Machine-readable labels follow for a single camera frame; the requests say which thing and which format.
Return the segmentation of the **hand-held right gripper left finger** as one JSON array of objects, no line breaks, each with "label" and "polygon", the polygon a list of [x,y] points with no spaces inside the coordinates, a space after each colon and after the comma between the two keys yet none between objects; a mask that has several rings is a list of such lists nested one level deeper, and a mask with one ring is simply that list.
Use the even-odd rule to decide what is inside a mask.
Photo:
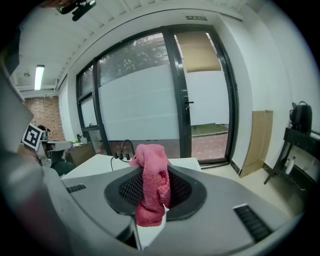
[{"label": "hand-held right gripper left finger", "polygon": [[141,250],[136,211],[143,197],[142,168],[126,167],[63,181],[84,214],[102,231]]}]

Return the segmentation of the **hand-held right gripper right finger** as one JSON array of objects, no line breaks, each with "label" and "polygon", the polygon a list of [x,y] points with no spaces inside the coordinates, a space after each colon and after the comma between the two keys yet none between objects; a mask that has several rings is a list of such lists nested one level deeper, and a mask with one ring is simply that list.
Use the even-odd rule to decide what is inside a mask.
[{"label": "hand-held right gripper right finger", "polygon": [[[190,218],[166,222],[143,251],[148,256],[267,256],[297,227],[302,215],[289,218],[277,207],[228,178],[174,166],[202,183],[207,196]],[[271,233],[255,242],[236,211],[248,206]]]}]

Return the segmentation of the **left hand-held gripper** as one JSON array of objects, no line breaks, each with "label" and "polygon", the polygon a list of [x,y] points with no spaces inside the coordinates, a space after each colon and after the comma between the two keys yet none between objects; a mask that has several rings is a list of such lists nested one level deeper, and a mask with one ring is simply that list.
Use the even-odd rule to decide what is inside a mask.
[{"label": "left hand-held gripper", "polygon": [[21,142],[33,149],[38,162],[45,167],[51,167],[52,160],[48,157],[48,151],[64,151],[72,148],[71,141],[49,141],[47,131],[30,123],[23,134]]}]

